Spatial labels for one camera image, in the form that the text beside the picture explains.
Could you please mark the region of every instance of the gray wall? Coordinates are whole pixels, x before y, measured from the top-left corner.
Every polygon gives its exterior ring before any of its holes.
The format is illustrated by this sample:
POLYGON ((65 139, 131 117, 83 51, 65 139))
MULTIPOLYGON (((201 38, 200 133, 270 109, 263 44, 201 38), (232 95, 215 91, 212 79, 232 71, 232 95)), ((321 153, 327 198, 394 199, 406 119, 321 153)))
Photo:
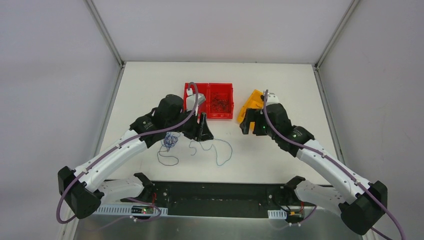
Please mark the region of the gray wall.
MULTIPOLYGON (((408 239, 424 234, 424 1, 364 0, 320 70, 346 163, 388 187, 408 239)), ((376 228, 399 234, 384 216, 376 228)))
POLYGON ((0 239, 55 239, 57 172, 94 151, 119 71, 84 1, 0 3, 0 239))
POLYGON ((125 61, 315 63, 351 0, 95 0, 125 61))

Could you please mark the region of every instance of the metal frame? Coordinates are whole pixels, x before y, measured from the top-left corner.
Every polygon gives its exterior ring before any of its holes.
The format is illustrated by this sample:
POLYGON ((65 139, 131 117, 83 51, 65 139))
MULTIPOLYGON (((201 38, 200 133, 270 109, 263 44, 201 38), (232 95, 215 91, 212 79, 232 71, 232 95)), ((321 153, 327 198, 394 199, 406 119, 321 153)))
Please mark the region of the metal frame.
POLYGON ((337 39, 340 36, 340 33, 345 28, 346 24, 348 23, 348 20, 354 13, 356 7, 361 2, 361 0, 352 0, 349 7, 347 8, 346 12, 344 13, 343 17, 341 18, 339 24, 337 25, 334 33, 332 34, 330 41, 328 41, 327 45, 324 48, 324 51, 321 53, 321 56, 319 56, 318 61, 315 64, 316 69, 319 71, 321 65, 323 64, 324 60, 326 59, 327 55, 329 54, 330 50, 335 45, 337 39))
POLYGON ((115 60, 119 64, 119 67, 122 68, 124 65, 124 61, 122 60, 121 55, 118 52, 117 47, 114 44, 114 41, 111 38, 111 35, 108 32, 108 29, 105 26, 105 23, 102 20, 102 17, 100 17, 99 12, 97 11, 96 5, 94 4, 93 0, 84 0, 84 3, 87 6, 87 9, 89 10, 91 16, 93 17, 93 20, 100 31, 100 34, 103 36, 104 41, 106 42, 107 47, 112 52, 113 56, 115 57, 115 60))
POLYGON ((109 103, 107 104, 107 110, 106 110, 104 119, 101 122, 100 134, 97 138, 98 140, 97 140, 97 144, 95 146, 93 157, 95 157, 97 154, 100 153, 100 148, 102 147, 103 138, 105 137, 106 128, 108 127, 109 119, 111 118, 112 108, 114 107, 115 99, 117 98, 118 89, 119 89, 119 86, 121 84, 121 80, 122 80, 122 76, 124 74, 124 70, 125 70, 125 64, 123 64, 122 67, 119 70, 115 85, 113 87, 112 94, 109 98, 110 100, 109 100, 109 103))
POLYGON ((336 127, 333 121, 333 115, 330 108, 330 102, 326 95, 326 90, 324 88, 323 82, 321 81, 320 73, 318 72, 315 66, 312 66, 313 73, 315 74, 316 84, 318 85, 319 95, 321 96, 322 105, 324 106, 325 116, 327 118, 328 127, 330 128, 330 134, 332 142, 335 148, 335 154, 337 159, 345 164, 345 159, 343 158, 342 148, 340 147, 339 137, 337 136, 336 127))

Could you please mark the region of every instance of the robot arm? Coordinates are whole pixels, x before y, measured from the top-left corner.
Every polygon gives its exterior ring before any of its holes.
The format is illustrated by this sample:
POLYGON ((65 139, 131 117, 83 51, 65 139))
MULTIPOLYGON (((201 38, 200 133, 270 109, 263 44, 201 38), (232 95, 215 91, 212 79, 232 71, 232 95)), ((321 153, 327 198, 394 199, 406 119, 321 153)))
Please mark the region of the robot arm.
POLYGON ((369 192, 385 207, 387 207, 388 197, 386 186, 380 181, 371 183, 340 162, 331 162, 326 159, 326 156, 331 159, 336 158, 328 154, 305 128, 292 125, 286 110, 275 94, 268 93, 265 106, 269 121, 275 129, 285 138, 304 147, 292 144, 278 136, 267 123, 263 109, 247 109, 243 122, 240 124, 242 133, 249 134, 250 123, 254 122, 253 134, 270 136, 282 150, 311 166, 334 187, 315 185, 303 177, 296 176, 284 186, 284 190, 294 192, 297 198, 303 202, 321 206, 339 215, 352 231, 364 235, 385 212, 358 184, 368 186, 369 192), (317 154, 308 148, 319 150, 323 154, 317 154), (336 164, 353 175, 356 181, 347 176, 336 164))
MULTIPOLYGON (((196 107, 204 102, 203 94, 198 94, 196 107)), ((187 106, 195 106, 195 95, 186 98, 187 106)), ((118 140, 99 155, 74 170, 65 166, 58 172, 59 192, 78 219, 91 215, 104 203, 124 198, 150 194, 153 184, 142 173, 136 173, 127 179, 105 181, 110 174, 135 155, 147 150, 162 140, 165 128, 175 126, 189 117, 191 111, 183 110, 183 99, 169 94, 159 106, 135 120, 118 140)), ((214 139, 206 123, 206 114, 193 113, 181 126, 173 129, 188 139, 197 142, 214 139)))

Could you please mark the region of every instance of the white tabletop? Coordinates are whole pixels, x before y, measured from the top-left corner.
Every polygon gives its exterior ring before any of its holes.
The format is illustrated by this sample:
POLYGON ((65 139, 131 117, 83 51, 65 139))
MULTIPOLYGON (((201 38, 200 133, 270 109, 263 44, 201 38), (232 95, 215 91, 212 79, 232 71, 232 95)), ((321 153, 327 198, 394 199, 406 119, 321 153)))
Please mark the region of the white tabletop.
MULTIPOLYGON (((220 183, 286 183, 294 176, 302 176, 315 184, 328 184, 315 170, 281 150, 268 136, 243 135, 236 118, 254 89, 269 89, 275 93, 287 111, 292 124, 311 132, 326 150, 335 156, 324 107, 311 65, 262 63, 201 63, 201 62, 128 62, 107 125, 103 150, 118 139, 137 117, 157 107, 167 94, 183 96, 184 83, 232 83, 234 118, 208 119, 210 131, 217 139, 229 142, 233 148, 231 159, 222 166, 216 164, 212 149, 203 151, 194 142, 197 153, 189 148, 190 141, 181 136, 165 156, 179 158, 175 166, 158 162, 157 142, 116 170, 109 178, 121 179, 142 172, 151 180, 220 182, 220 183)), ((214 144, 218 163, 230 156, 226 143, 214 144)), ((167 164, 174 158, 160 157, 167 164)))

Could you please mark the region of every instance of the blue string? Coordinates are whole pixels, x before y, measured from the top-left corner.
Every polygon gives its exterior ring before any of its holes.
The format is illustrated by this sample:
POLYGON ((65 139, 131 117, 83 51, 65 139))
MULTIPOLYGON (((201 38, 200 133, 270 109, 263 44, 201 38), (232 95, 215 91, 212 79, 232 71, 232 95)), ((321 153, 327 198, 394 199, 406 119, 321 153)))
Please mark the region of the blue string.
MULTIPOLYGON (((181 136, 181 133, 177 132, 177 134, 178 134, 178 135, 174 135, 172 132, 167 132, 167 133, 166 133, 166 135, 165 135, 165 138, 164 138, 163 140, 161 140, 161 141, 160 141, 161 146, 160 146, 160 148, 159 148, 159 151, 157 151, 156 156, 157 156, 157 160, 159 161, 159 163, 161 163, 161 164, 162 164, 162 165, 164 165, 164 166, 171 167, 171 166, 175 166, 175 165, 177 165, 178 163, 180 163, 180 160, 179 160, 179 159, 178 159, 178 157, 176 157, 176 156, 164 156, 164 155, 162 155, 162 154, 161 154, 161 153, 167 153, 167 152, 169 152, 169 151, 170 151, 170 149, 171 149, 171 148, 175 147, 175 145, 176 145, 176 144, 177 144, 177 142, 178 142, 179 137, 181 136), (174 163, 174 164, 165 164, 165 163, 161 162, 161 160, 160 160, 159 156, 161 156, 161 157, 163 157, 163 158, 174 158, 174 159, 176 159, 176 163, 174 163)), ((221 167, 221 166, 223 166, 226 162, 228 162, 228 161, 231 159, 231 157, 233 156, 233 147, 231 146, 231 144, 230 144, 229 142, 227 142, 227 141, 225 141, 225 140, 218 139, 218 138, 215 138, 214 140, 216 140, 216 141, 221 141, 221 142, 224 142, 224 143, 228 144, 229 148, 231 149, 231 153, 230 153, 230 155, 229 155, 229 158, 228 158, 227 160, 225 160, 225 161, 224 161, 223 163, 221 163, 221 164, 219 164, 219 163, 218 163, 218 151, 217 151, 217 147, 216 147, 213 143, 212 143, 212 145, 211 145, 208 149, 205 149, 205 148, 203 147, 203 145, 202 145, 202 143, 201 143, 201 142, 198 142, 198 143, 200 144, 201 148, 202 148, 204 151, 209 151, 209 150, 211 150, 212 148, 213 148, 213 149, 215 149, 215 156, 216 156, 216 157, 215 157, 215 162, 216 162, 216 165, 217 165, 218 167, 221 167)), ((196 155, 196 153, 198 152, 197 148, 196 148, 196 147, 194 147, 194 146, 192 146, 192 143, 193 143, 193 142, 195 142, 195 141, 194 141, 194 140, 190 141, 190 144, 188 145, 188 147, 189 147, 189 148, 194 149, 194 153, 193 153, 193 154, 191 154, 192 156, 196 155)))
MULTIPOLYGON (((201 146, 201 148, 203 149, 203 151, 209 151, 209 150, 211 150, 212 148, 213 148, 213 149, 215 149, 215 156, 216 156, 215 161, 216 161, 216 165, 217 165, 218 167, 221 167, 221 166, 222 166, 222 165, 224 165, 226 162, 228 162, 228 161, 231 159, 231 157, 233 156, 233 147, 231 146, 231 144, 230 144, 229 142, 227 142, 227 141, 225 141, 225 140, 218 139, 218 138, 215 138, 214 140, 216 140, 216 141, 221 141, 221 142, 224 142, 224 143, 228 144, 229 148, 231 149, 231 154, 229 155, 229 158, 228 158, 227 160, 225 160, 222 164, 219 164, 219 163, 218 163, 218 151, 217 151, 217 147, 216 147, 213 143, 212 143, 212 145, 210 145, 210 147, 209 147, 208 149, 205 149, 205 148, 203 147, 203 145, 202 145, 202 143, 201 143, 201 142, 198 142, 198 143, 200 144, 200 146, 201 146)), ((195 141, 194 141, 194 140, 190 141, 190 144, 188 145, 188 147, 189 147, 189 148, 194 149, 194 153, 192 154, 192 156, 196 155, 196 153, 198 152, 197 148, 195 148, 194 146, 192 146, 192 143, 193 143, 193 142, 195 142, 195 141)))
POLYGON ((167 132, 165 135, 165 138, 162 139, 160 141, 160 143, 162 144, 159 148, 159 151, 157 151, 157 160, 159 161, 159 163, 161 163, 164 166, 168 166, 168 167, 172 167, 177 165, 180 160, 178 159, 178 157, 176 156, 164 156, 161 153, 166 153, 169 152, 171 148, 175 147, 175 145, 178 142, 178 138, 181 136, 181 133, 177 132, 178 135, 174 135, 172 132, 167 132), (163 162, 161 162, 161 160, 159 159, 159 156, 163 157, 163 158, 174 158, 176 159, 176 163, 175 164, 165 164, 163 162))

